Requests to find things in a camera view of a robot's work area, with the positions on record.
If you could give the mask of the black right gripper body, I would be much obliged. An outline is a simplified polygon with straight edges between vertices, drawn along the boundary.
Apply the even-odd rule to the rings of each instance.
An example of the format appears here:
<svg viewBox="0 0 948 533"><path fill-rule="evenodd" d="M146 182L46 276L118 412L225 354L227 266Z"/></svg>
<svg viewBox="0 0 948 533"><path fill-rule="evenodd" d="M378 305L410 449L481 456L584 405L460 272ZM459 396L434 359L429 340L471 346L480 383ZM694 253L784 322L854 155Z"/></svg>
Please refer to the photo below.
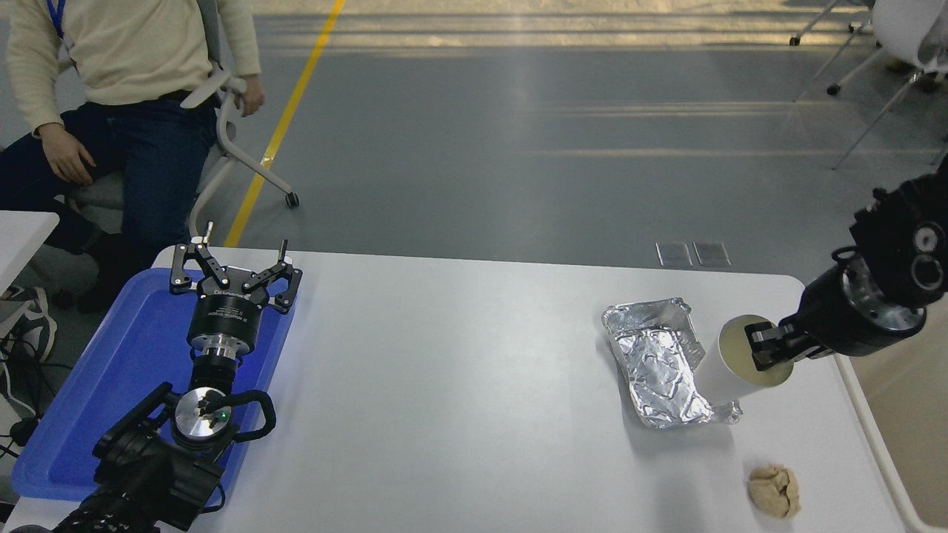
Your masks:
<svg viewBox="0 0 948 533"><path fill-rule="evenodd" d="M844 292L842 270L829 270L803 292L798 326L827 349L864 357L911 338L927 324L924 308L870 301L853 304Z"/></svg>

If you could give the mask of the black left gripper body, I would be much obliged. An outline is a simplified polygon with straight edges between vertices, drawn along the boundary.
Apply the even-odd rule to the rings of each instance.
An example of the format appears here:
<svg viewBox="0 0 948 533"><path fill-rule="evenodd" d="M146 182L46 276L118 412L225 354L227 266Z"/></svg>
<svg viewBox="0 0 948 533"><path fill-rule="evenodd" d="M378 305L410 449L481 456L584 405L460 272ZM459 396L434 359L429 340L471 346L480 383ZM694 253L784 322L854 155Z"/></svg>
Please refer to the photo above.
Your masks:
<svg viewBox="0 0 948 533"><path fill-rule="evenodd" d="M263 307L270 299L267 290L258 287L246 293L243 285L250 282L254 272L228 266L228 287L222 288L210 275L198 283L198 300L192 323L187 331L187 342L192 347L203 347L214 336L235 338L243 347L254 347L258 340Z"/></svg>

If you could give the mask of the person's left hand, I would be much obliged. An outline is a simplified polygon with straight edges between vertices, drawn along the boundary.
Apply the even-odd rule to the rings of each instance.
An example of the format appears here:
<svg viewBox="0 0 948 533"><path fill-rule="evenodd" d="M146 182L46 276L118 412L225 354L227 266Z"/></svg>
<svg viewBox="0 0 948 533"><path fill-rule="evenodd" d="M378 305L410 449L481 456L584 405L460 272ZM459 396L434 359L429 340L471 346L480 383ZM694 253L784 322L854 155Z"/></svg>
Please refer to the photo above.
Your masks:
<svg viewBox="0 0 948 533"><path fill-rule="evenodd" d="M258 109L264 105L265 91L263 82L261 82L259 74L241 76L241 80L246 84L244 91L241 92L241 115L243 117L250 117L250 115L255 114Z"/></svg>

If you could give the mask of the person's right hand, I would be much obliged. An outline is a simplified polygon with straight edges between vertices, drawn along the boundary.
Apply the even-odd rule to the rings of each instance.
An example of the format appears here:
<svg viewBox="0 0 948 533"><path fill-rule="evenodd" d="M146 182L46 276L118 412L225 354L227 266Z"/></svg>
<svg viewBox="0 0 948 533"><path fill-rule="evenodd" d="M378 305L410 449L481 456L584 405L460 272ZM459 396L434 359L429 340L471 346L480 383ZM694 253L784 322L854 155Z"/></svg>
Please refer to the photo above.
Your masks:
<svg viewBox="0 0 948 533"><path fill-rule="evenodd" d="M90 167L97 165L84 145L63 124L43 124L36 129L43 152L54 175L82 187L93 182Z"/></svg>

